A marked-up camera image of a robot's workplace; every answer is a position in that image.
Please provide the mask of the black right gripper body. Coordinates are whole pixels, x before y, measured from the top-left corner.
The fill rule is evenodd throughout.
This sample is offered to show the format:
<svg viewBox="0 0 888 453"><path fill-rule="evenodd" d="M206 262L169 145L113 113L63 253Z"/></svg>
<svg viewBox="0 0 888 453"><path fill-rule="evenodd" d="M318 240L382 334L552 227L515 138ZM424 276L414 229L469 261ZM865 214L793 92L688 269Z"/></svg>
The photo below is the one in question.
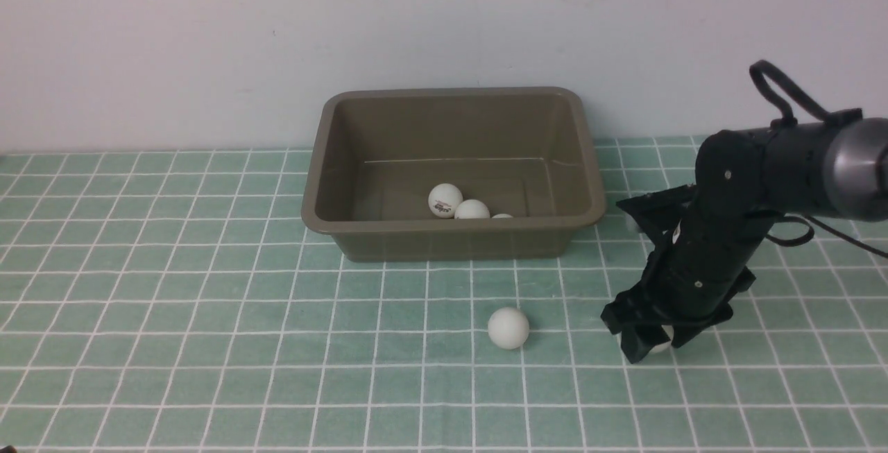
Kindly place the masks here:
<svg viewBox="0 0 888 453"><path fill-rule="evenodd" d="M648 257L638 282L663 309L663 325L731 307L730 301L755 282L746 264L783 218L775 212L723 218L689 204L676 229Z"/></svg>

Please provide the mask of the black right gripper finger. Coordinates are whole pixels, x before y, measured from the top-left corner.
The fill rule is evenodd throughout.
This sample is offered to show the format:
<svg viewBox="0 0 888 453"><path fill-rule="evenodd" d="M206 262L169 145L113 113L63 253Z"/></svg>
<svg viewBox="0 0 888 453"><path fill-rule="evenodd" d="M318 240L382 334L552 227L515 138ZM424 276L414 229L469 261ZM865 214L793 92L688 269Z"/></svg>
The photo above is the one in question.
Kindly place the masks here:
<svg viewBox="0 0 888 453"><path fill-rule="evenodd" d="M669 321L666 326L672 328L672 336L670 337L670 345L673 348L682 348L683 345L689 343L700 335L704 330L710 327L724 323L732 319L735 312L730 307L720 307L713 314L699 319L679 318L678 320Z"/></svg>
<svg viewBox="0 0 888 453"><path fill-rule="evenodd" d="M663 329L663 309L642 287L619 293L602 310L600 318L606 329L620 339L620 349L629 364L638 364L654 348L667 342Z"/></svg>

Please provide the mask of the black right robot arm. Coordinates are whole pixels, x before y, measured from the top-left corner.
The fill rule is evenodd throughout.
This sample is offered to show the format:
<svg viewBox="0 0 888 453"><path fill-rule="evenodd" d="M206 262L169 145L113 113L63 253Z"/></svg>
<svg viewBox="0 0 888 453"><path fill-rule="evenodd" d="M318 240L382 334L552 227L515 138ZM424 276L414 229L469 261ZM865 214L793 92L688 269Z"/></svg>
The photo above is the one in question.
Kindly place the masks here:
<svg viewBox="0 0 888 453"><path fill-rule="evenodd" d="M601 314L630 364L730 320L777 223L885 221L886 121L723 130L694 171L694 184L617 203L654 244L638 282Z"/></svg>

